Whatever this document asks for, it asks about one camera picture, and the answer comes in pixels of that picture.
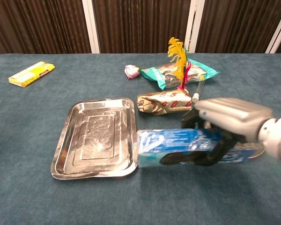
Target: teal tablecloth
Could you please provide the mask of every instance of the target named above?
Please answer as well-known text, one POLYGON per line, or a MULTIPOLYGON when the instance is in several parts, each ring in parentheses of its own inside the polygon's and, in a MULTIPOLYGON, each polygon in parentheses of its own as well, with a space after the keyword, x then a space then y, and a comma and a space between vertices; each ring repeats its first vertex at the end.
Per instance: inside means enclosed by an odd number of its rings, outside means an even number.
MULTIPOLYGON (((218 71, 202 98, 235 97, 281 117, 281 54, 192 54, 218 71)), ((0 55, 0 224, 281 225, 281 162, 138 169, 125 178, 60 181, 50 165, 69 108, 96 98, 158 91, 128 80, 125 65, 165 64, 166 54, 0 55), (38 61, 56 69, 23 89, 7 78, 38 61)), ((188 85, 194 92, 196 84, 188 85)), ((179 128, 181 114, 136 112, 138 129, 179 128)))

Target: metal tray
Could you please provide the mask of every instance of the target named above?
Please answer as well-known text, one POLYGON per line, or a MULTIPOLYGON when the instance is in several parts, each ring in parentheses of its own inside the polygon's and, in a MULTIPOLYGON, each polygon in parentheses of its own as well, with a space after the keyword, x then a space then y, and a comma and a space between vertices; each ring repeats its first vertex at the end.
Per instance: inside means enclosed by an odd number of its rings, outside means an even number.
POLYGON ((51 164, 59 180, 125 176, 137 166, 133 101, 79 102, 69 111, 51 164))

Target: yellow box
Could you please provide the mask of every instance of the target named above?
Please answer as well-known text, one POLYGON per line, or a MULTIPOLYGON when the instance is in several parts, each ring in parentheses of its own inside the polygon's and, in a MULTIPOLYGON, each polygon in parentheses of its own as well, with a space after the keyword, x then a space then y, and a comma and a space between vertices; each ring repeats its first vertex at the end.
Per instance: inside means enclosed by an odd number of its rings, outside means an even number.
POLYGON ((12 84, 25 88, 54 69, 55 66, 53 64, 41 61, 9 77, 8 81, 12 84))

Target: tray rim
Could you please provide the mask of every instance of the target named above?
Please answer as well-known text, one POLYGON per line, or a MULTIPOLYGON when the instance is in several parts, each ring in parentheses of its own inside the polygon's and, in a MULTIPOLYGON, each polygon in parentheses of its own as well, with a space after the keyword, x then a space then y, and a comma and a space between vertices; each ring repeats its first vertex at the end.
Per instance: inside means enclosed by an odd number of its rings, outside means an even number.
POLYGON ((91 177, 123 177, 123 176, 126 176, 126 175, 132 173, 136 169, 136 167, 138 165, 138 152, 137 151, 138 151, 138 147, 137 147, 137 130, 136 130, 136 120, 135 120, 135 109, 134 109, 134 102, 131 99, 122 97, 122 98, 101 98, 101 99, 83 100, 83 101, 73 104, 69 109, 67 118, 66 118, 63 128, 61 130, 59 141, 57 143, 57 147, 54 152, 53 159, 52 159, 51 175, 52 175, 52 177, 54 177, 58 180, 75 180, 75 179, 84 179, 84 178, 91 178, 91 177), (132 163, 126 169, 122 170, 123 172, 121 174, 118 174, 119 171, 73 173, 73 174, 66 174, 66 175, 57 172, 57 170, 56 170, 57 159, 60 155, 61 146, 63 145, 64 139, 65 139, 65 134, 66 134, 66 131, 68 130, 70 118, 73 114, 73 109, 78 104, 81 104, 81 103, 102 102, 102 101, 108 101, 108 100, 125 100, 130 104, 130 109, 132 111, 132 113, 130 113, 131 140, 132 140, 131 147, 132 147, 132 154, 133 154, 132 163))

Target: yellow feather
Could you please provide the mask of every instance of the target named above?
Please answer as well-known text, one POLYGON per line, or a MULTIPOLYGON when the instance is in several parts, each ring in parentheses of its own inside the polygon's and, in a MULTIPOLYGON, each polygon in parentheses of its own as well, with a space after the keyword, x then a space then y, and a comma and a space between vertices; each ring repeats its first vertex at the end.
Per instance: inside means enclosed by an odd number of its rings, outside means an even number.
POLYGON ((179 41, 179 39, 172 37, 169 40, 169 45, 170 46, 168 50, 168 57, 175 55, 171 60, 171 62, 176 60, 175 66, 177 66, 177 69, 174 71, 174 75, 176 75, 176 77, 180 79, 182 84, 183 76, 184 76, 184 68, 186 67, 186 63, 187 63, 183 42, 179 41))

